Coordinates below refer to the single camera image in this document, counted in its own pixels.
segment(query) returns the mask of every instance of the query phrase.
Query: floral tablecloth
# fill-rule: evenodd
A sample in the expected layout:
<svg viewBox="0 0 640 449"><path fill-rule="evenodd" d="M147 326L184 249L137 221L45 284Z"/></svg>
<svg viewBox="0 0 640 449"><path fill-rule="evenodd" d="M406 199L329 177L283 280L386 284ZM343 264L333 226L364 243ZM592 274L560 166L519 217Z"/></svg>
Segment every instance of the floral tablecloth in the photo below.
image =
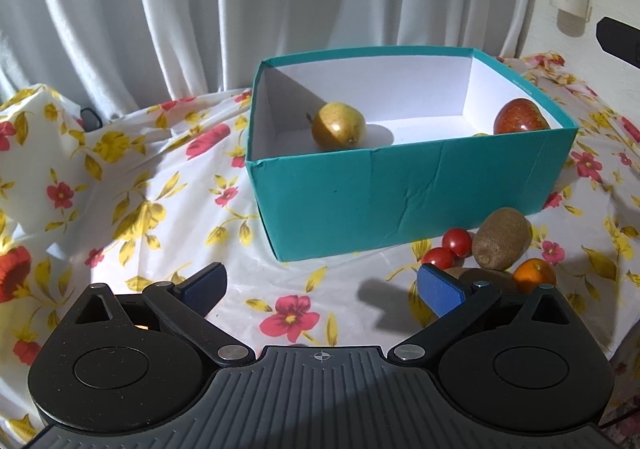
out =
<svg viewBox="0 0 640 449"><path fill-rule="evenodd" d="M613 357L617 406L640 383L640 132L559 55L504 62L581 126L555 191L529 217L525 257L556 267L558 287ZM18 447L42 426L29 366L91 281L141 291L221 261L228 292L208 318L256 351L290 343L386 351L435 319L415 271L437 239L274 259L244 169L250 102L247 90L170 101L91 133L79 107L50 87L0 106L0 446Z"/></svg>

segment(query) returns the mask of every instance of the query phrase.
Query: cardboard box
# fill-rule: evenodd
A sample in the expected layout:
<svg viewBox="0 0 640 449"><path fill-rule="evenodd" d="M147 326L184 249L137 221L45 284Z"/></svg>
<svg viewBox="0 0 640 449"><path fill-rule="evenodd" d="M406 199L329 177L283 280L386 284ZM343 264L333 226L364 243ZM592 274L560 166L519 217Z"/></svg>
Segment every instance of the cardboard box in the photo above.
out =
<svg viewBox="0 0 640 449"><path fill-rule="evenodd" d="M551 130L493 133L526 97ZM357 108L367 139L322 153L307 114ZM503 206L542 208L577 126L550 98L479 50L382 46L264 60L254 81L247 169L280 261L365 251L472 229Z"/></svg>

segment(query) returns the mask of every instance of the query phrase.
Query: gray plastic panel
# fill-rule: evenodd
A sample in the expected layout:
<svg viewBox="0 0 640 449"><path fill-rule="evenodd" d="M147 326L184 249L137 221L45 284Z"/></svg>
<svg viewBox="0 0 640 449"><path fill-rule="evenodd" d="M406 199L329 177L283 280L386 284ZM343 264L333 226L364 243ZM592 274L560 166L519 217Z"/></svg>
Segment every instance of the gray plastic panel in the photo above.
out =
<svg viewBox="0 0 640 449"><path fill-rule="evenodd" d="M596 428L525 437L474 423L419 368L374 347L270 347L221 369L187 412L146 432L90 436L57 426L31 449L497 449L615 447Z"/></svg>

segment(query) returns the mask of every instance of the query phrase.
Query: white wall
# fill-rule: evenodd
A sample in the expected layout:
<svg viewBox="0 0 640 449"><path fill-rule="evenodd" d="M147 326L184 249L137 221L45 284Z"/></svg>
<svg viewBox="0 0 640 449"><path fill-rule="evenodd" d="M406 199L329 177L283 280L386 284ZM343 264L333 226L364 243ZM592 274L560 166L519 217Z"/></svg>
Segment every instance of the white wall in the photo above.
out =
<svg viewBox="0 0 640 449"><path fill-rule="evenodd" d="M535 0L521 55L554 50L566 59L569 71L584 79L612 108L640 122L640 69L603 52L595 26L604 17L640 28L640 0L593 0L591 19L581 36L579 22L558 26L558 9L549 0Z"/></svg>

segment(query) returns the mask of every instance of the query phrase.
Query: curtain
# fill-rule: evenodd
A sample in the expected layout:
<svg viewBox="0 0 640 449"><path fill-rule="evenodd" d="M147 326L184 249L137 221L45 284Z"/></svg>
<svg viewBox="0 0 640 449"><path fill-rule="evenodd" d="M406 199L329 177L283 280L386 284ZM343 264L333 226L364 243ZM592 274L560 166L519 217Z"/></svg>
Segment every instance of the curtain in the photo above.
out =
<svg viewBox="0 0 640 449"><path fill-rule="evenodd" d="M514 54L529 0L0 0L0 98L46 83L109 121L249 86L260 59L382 44Z"/></svg>

